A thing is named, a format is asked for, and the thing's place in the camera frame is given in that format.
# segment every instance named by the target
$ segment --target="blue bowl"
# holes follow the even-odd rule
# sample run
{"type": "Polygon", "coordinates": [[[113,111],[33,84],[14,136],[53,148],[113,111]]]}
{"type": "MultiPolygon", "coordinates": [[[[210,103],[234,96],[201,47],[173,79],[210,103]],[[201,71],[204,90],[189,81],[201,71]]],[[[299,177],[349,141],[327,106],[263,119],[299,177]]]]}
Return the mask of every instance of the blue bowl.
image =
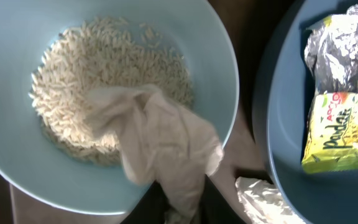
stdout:
{"type": "Polygon", "coordinates": [[[0,0],[0,174],[25,193],[73,212],[114,215],[149,186],[121,168],[78,162],[41,132],[27,93],[43,51],[70,26],[94,16],[147,22],[184,54],[195,86],[193,110],[226,142],[237,111],[237,63],[229,36],[205,0],[0,0]]]}
{"type": "Polygon", "coordinates": [[[311,223],[358,223],[358,170],[308,175],[301,168],[314,80],[303,61],[305,28],[358,1],[309,0],[292,5],[262,59],[253,127],[270,176],[285,200],[311,223]]]}

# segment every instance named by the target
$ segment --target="crumpled aluminum foil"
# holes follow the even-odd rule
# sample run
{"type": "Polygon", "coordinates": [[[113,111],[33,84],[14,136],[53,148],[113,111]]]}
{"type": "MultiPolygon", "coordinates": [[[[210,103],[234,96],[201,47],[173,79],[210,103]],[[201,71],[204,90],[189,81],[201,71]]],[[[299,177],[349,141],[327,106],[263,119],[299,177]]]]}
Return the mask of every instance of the crumpled aluminum foil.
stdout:
{"type": "Polygon", "coordinates": [[[310,29],[305,61],[316,80],[316,94],[358,93],[358,4],[310,29]]]}
{"type": "Polygon", "coordinates": [[[265,180],[239,177],[237,195],[253,224],[298,224],[304,221],[285,203],[280,191],[265,180]]]}

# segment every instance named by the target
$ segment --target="crumpled white plastic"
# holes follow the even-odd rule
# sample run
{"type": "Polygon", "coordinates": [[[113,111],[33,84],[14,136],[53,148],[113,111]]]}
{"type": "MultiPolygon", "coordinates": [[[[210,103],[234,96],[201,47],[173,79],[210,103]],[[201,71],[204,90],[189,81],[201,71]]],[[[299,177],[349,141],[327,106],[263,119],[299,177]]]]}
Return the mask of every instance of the crumpled white plastic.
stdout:
{"type": "Polygon", "coordinates": [[[214,127],[154,85],[99,88],[88,100],[94,111],[86,122],[95,138],[117,135],[127,178],[135,184],[159,182],[173,208],[171,223],[189,223],[204,174],[214,174],[223,158],[214,127]]]}
{"type": "Polygon", "coordinates": [[[281,192],[266,180],[239,177],[237,195],[253,224],[305,223],[285,203],[281,192]]]}

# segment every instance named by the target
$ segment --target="brown surface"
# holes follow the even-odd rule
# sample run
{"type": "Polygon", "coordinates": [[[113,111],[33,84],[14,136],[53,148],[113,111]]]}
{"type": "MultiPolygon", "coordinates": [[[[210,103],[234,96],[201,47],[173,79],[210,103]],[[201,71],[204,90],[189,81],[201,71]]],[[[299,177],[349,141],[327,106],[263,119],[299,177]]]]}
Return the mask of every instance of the brown surface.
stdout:
{"type": "MultiPolygon", "coordinates": [[[[241,102],[225,157],[214,183],[235,212],[248,218],[238,202],[234,186],[239,176],[268,179],[252,137],[251,100],[255,74],[264,46],[274,27],[293,0],[210,0],[226,26],[236,51],[240,70],[241,102]]],[[[36,223],[113,223],[112,217],[92,217],[58,210],[13,189],[17,224],[36,223]]],[[[7,183],[0,177],[0,224],[12,223],[7,183]]]]}

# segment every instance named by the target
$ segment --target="uncooked white rice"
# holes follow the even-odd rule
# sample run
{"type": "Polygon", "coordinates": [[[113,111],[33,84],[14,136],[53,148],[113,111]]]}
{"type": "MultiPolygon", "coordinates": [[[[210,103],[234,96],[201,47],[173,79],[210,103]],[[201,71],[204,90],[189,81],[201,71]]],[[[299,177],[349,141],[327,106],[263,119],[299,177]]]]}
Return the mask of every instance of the uncooked white rice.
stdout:
{"type": "MultiPolygon", "coordinates": [[[[166,47],[163,51],[135,43],[131,33],[122,29],[128,24],[121,17],[96,17],[90,24],[65,30],[45,51],[43,67],[32,74],[29,96],[44,133],[74,158],[101,165],[120,161],[116,136],[93,139],[83,122],[92,110],[85,96],[93,88],[153,83],[185,106],[193,102],[183,56],[173,48],[167,52],[166,47]]],[[[151,36],[151,28],[146,31],[151,36]]]]}

